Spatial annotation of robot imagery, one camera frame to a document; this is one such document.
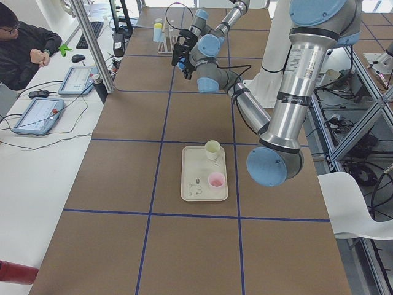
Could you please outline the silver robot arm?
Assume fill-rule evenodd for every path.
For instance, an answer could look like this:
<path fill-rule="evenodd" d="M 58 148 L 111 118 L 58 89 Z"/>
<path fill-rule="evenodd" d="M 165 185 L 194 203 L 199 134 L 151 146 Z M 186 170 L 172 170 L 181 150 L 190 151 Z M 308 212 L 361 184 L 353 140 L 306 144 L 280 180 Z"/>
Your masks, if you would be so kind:
<path fill-rule="evenodd" d="M 215 27 L 208 25 L 209 14 L 204 9 L 197 9 L 188 28 L 179 28 L 179 35 L 173 46 L 173 66 L 192 73 L 196 70 L 196 59 L 191 56 L 193 49 L 198 49 L 205 58 L 216 57 L 221 44 L 233 25 L 249 10 L 249 1 L 233 1 L 233 8 Z"/>
<path fill-rule="evenodd" d="M 260 90 L 252 93 L 242 77 L 217 63 L 217 55 L 234 24 L 249 10 L 235 1 L 215 27 L 198 9 L 173 49 L 172 64 L 186 79 L 197 73 L 200 93 L 224 91 L 237 105 L 259 145 L 247 157 L 251 178 L 278 186 L 303 166 L 298 136 L 326 53 L 355 44 L 360 37 L 360 1 L 279 1 L 268 35 L 260 74 Z"/>

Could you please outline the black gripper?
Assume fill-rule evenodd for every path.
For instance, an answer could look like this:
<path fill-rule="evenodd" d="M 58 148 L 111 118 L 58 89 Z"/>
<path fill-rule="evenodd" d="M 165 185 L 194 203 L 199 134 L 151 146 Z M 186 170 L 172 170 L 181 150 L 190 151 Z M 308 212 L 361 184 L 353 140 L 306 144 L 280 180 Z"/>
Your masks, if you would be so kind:
<path fill-rule="evenodd" d="M 181 29 L 173 49 L 173 58 L 185 58 L 198 42 L 198 36 L 188 29 Z"/>
<path fill-rule="evenodd" d="M 198 53 L 198 48 L 187 47 L 185 45 L 180 45 L 177 49 L 177 53 L 173 52 L 171 65 L 176 66 L 183 72 L 185 79 L 191 79 L 192 73 L 197 70 L 197 60 L 195 55 Z"/>

